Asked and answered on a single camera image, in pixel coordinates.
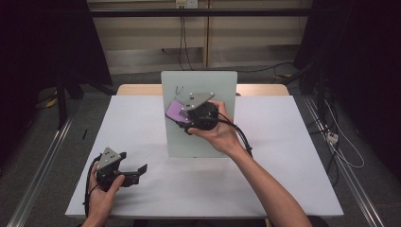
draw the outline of hand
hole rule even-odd
[[[231,122],[233,122],[233,118],[227,114],[225,103],[223,101],[209,100],[209,102],[213,103],[218,108],[218,112],[220,113],[218,115],[219,119],[227,121],[227,119],[224,118],[224,116],[226,116]],[[221,122],[219,122],[215,128],[210,131],[191,128],[188,130],[188,132],[207,140],[213,146],[213,148],[229,156],[239,149],[243,150],[243,147],[241,146],[236,135],[235,129],[232,126]]]
[[[109,191],[105,192],[102,190],[100,185],[96,180],[96,168],[97,163],[93,166],[91,170],[91,178],[89,182],[89,190],[95,188],[89,199],[89,215],[82,226],[104,226],[110,213],[113,210],[113,202],[115,193],[120,188],[121,184],[124,182],[125,176],[118,176]]]

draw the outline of black curtain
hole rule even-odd
[[[85,0],[1,1],[0,30],[1,164],[32,119],[37,94],[58,75],[66,85],[112,81]]]

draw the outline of cable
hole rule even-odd
[[[278,63],[278,64],[276,64],[276,65],[274,65],[274,66],[270,66],[270,67],[268,67],[268,68],[263,68],[263,69],[256,69],[256,70],[250,70],[250,71],[237,71],[238,73],[255,73],[255,72],[261,72],[261,71],[266,71],[266,70],[269,70],[269,69],[272,69],[272,68],[274,68],[274,67],[277,67],[277,66],[280,66],[280,65],[283,65],[283,64],[293,64],[293,62],[290,62],[290,61],[288,61],[288,62],[282,62],[282,63]]]
[[[357,155],[360,157],[360,160],[362,161],[362,164],[361,164],[360,166],[356,166],[356,165],[353,165],[353,164],[349,163],[349,162],[345,159],[345,157],[344,157],[342,154],[340,154],[340,152],[342,153],[341,149],[339,149],[339,148],[335,149],[334,146],[333,146],[333,144],[332,144],[331,142],[327,142],[327,143],[329,143],[329,145],[331,145],[331,146],[333,147],[333,150],[339,155],[339,157],[342,159],[342,161],[344,161],[348,166],[352,166],[352,167],[355,167],[355,168],[362,168],[362,167],[364,167],[364,166],[365,166],[365,160],[363,160],[362,155],[359,153],[359,151],[358,151],[357,148],[354,146],[354,144],[351,143],[351,141],[345,136],[345,134],[344,134],[344,133],[342,132],[342,130],[340,129],[339,124],[337,123],[336,117],[334,116],[333,111],[331,110],[331,107],[330,107],[330,105],[328,104],[327,100],[324,100],[324,102],[325,102],[325,104],[327,105],[328,110],[330,111],[331,115],[333,116],[334,123],[336,124],[336,126],[337,126],[339,132],[340,132],[341,135],[347,140],[347,142],[354,148],[354,150],[357,152]]]
[[[94,167],[95,162],[98,162],[100,160],[100,157],[101,157],[101,154],[92,161],[91,165],[89,166],[88,175],[86,177],[86,187],[85,187],[85,197],[84,197],[85,201],[83,202],[83,205],[85,206],[86,217],[88,217],[88,214],[89,214],[89,199],[91,198],[91,193],[99,185],[99,183],[98,183],[94,188],[91,189],[91,192],[88,193],[89,182],[91,180],[92,168]]]
[[[178,54],[178,63],[183,71],[183,65],[181,64],[181,49],[183,48],[183,17],[181,17],[181,39],[180,39],[180,52]]]
[[[189,68],[191,68],[191,70],[194,71],[194,69],[192,68],[192,65],[191,65],[191,61],[189,60],[188,48],[186,47],[186,29],[185,29],[185,19],[184,18],[183,18],[183,43],[185,44],[185,54],[186,54],[186,59],[188,60]]]
[[[194,69],[192,68],[191,62],[189,60],[188,48],[186,46],[185,19],[183,17],[181,17],[181,39],[180,39],[180,52],[179,52],[179,56],[178,56],[178,61],[179,61],[181,69],[183,71],[186,71],[185,69],[183,69],[183,65],[181,63],[181,51],[183,49],[183,42],[184,42],[184,46],[185,46],[186,59],[188,60],[189,68],[191,68],[191,70],[194,71]]]

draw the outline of black cable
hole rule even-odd
[[[283,64],[293,64],[293,62],[282,62],[282,63],[278,63],[278,64],[276,64],[276,65],[274,65],[274,66],[270,66],[270,67],[268,67],[268,68],[257,69],[257,70],[250,70],[250,71],[237,71],[237,72],[238,72],[238,73],[255,73],[255,72],[261,72],[261,71],[266,71],[266,70],[272,69],[272,68],[274,68],[274,67],[277,67],[277,66],[280,66],[280,65],[283,65]]]
[[[181,63],[181,51],[183,49],[183,43],[184,43],[184,47],[185,47],[185,55],[186,55],[186,59],[188,60],[189,68],[191,69],[191,71],[194,71],[194,69],[192,68],[192,65],[191,65],[191,61],[189,60],[188,48],[186,46],[185,19],[183,17],[181,17],[181,39],[180,39],[180,52],[179,52],[179,56],[178,56],[178,61],[179,61],[181,69],[183,71],[186,71],[183,68],[183,64]]]
[[[186,54],[186,59],[188,60],[189,68],[191,68],[191,71],[194,71],[191,65],[191,61],[189,60],[188,56],[188,48],[186,47],[186,29],[185,29],[185,18],[183,18],[183,43],[185,44],[185,54]]]
[[[180,52],[178,54],[178,63],[183,71],[183,65],[181,64],[181,49],[183,48],[183,17],[181,17],[181,39],[180,39]]]
[[[85,206],[85,216],[88,217],[89,215],[89,199],[91,198],[91,193],[92,191],[99,185],[99,183],[91,189],[91,192],[89,191],[89,182],[91,181],[91,173],[92,173],[92,168],[94,167],[95,162],[98,162],[100,160],[101,154],[99,156],[97,156],[91,163],[91,165],[89,166],[89,170],[88,170],[88,175],[86,177],[86,187],[85,187],[85,201],[83,202],[83,205]]]

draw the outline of white table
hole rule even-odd
[[[89,164],[110,147],[128,153],[121,171],[148,164],[148,172],[138,185],[117,193],[112,217],[266,217],[230,159],[168,158],[164,121],[161,96],[114,96],[66,215],[84,217],[82,202]],[[235,122],[248,137],[254,159],[308,215],[343,214],[292,96],[238,97]]]

